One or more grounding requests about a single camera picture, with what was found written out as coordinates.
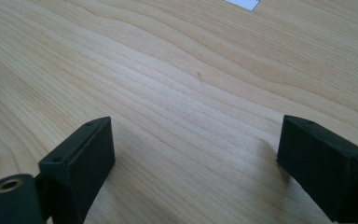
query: wooden table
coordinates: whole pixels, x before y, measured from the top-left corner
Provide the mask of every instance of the wooden table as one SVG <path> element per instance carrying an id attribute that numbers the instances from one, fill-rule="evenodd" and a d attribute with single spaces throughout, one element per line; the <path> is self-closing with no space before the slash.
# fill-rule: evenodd
<path id="1" fill-rule="evenodd" d="M 358 145 L 358 1 L 0 0 L 0 178 L 112 117 L 86 223 L 330 223 L 275 161 L 283 114 Z"/>

